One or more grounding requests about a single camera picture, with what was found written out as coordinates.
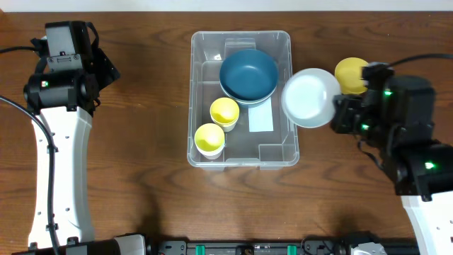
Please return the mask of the grey small bowl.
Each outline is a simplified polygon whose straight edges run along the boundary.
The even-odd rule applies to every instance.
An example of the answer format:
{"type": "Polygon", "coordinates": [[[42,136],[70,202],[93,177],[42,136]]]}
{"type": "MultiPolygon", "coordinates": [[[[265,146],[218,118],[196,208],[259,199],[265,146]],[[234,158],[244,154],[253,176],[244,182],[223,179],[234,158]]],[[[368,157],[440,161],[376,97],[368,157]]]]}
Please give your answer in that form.
{"type": "Polygon", "coordinates": [[[302,128],[319,128],[335,114],[333,98],[340,95],[340,84],[329,72],[303,69],[285,84],[281,105],[285,115],[302,128]]]}

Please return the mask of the yellow cup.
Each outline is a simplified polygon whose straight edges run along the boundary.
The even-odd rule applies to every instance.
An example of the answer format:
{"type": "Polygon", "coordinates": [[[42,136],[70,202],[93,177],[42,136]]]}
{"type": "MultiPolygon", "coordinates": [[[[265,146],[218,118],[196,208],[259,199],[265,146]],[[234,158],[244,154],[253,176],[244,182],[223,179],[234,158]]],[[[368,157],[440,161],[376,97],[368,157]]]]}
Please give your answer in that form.
{"type": "Polygon", "coordinates": [[[214,123],[201,125],[195,132],[195,145],[205,152],[213,152],[224,145],[225,134],[214,123]]]}
{"type": "Polygon", "coordinates": [[[239,105],[227,97],[216,99],[210,106],[211,119],[222,125],[229,125],[239,118],[239,105]]]}

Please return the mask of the dark blue bowl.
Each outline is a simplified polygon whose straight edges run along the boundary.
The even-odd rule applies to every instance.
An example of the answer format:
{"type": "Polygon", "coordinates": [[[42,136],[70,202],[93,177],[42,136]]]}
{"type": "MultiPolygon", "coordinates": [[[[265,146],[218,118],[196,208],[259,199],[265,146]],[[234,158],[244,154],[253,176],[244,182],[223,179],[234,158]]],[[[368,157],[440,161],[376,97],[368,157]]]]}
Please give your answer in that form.
{"type": "Polygon", "coordinates": [[[261,99],[258,99],[255,101],[246,101],[246,100],[242,100],[242,99],[232,96],[229,92],[227,92],[227,90],[223,87],[222,84],[220,84],[220,88],[227,97],[235,100],[235,102],[237,102],[240,106],[245,107],[245,108],[253,108],[253,107],[263,105],[277,91],[277,88],[274,88],[267,96],[265,96],[261,99]]]}
{"type": "Polygon", "coordinates": [[[219,82],[225,93],[245,103],[257,103],[273,94],[279,72],[273,58],[254,49],[240,50],[220,67],[219,82]]]}

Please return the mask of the cream cup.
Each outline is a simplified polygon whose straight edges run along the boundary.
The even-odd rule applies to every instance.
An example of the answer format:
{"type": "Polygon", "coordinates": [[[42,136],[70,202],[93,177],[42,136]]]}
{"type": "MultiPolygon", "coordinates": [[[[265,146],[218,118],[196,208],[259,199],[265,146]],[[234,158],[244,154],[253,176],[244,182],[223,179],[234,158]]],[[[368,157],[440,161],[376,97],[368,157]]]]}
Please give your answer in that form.
{"type": "Polygon", "coordinates": [[[236,122],[230,123],[230,124],[228,124],[228,125],[222,125],[221,128],[222,128],[223,131],[225,131],[225,132],[230,132],[230,131],[232,131],[232,130],[234,129],[235,125],[236,125],[236,122]]]}

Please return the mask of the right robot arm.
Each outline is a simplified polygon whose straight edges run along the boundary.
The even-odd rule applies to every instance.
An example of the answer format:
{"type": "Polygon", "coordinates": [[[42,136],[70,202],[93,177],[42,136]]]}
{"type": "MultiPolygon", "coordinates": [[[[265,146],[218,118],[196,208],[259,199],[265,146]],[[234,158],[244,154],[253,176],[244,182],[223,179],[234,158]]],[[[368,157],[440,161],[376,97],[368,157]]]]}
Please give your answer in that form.
{"type": "Polygon", "coordinates": [[[419,76],[396,75],[390,64],[362,68],[364,95],[335,96],[331,128],[359,138],[394,185],[421,254],[452,253],[452,146],[433,139],[436,93],[419,76]]]}

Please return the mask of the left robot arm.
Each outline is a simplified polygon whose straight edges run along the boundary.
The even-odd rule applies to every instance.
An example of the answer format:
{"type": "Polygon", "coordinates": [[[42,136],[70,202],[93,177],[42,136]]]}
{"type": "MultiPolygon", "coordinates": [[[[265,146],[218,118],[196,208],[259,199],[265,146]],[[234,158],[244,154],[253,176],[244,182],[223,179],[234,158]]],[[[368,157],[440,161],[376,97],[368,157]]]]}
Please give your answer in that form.
{"type": "Polygon", "coordinates": [[[27,254],[145,254],[146,238],[97,241],[87,195],[87,148],[100,92],[120,74],[84,21],[47,23],[40,60],[24,86],[37,146],[35,214],[27,254]]]}

